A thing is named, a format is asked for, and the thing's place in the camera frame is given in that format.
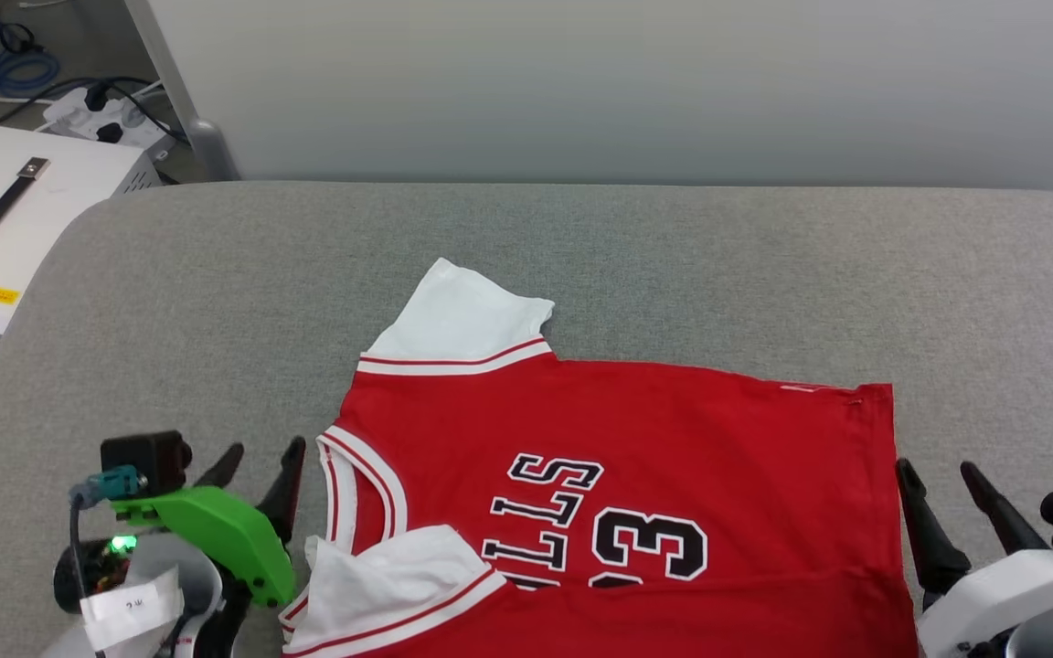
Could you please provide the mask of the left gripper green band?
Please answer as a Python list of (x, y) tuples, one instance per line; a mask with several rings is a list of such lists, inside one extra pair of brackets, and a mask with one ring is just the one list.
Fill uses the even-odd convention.
[(292, 438), (274, 483), (256, 505), (223, 491), (245, 455), (242, 442), (234, 442), (197, 478), (194, 487), (145, 496), (117, 484), (84, 484), (79, 488), (84, 495), (82, 507), (108, 500), (118, 520), (167, 530), (246, 583), (252, 602), (280, 607), (293, 602), (298, 592), (287, 545), (306, 450), (304, 437)]

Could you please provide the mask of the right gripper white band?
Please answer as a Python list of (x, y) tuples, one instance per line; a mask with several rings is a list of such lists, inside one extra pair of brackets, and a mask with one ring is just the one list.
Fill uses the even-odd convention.
[(920, 649), (927, 657), (960, 657), (961, 644), (976, 646), (1053, 610), (1049, 542), (977, 463), (965, 460), (960, 472), (974, 505), (990, 521), (1007, 554), (975, 572), (970, 572), (970, 559), (953, 545), (928, 504), (918, 471), (906, 458), (895, 463), (916, 578), (923, 597), (941, 597), (918, 620)]

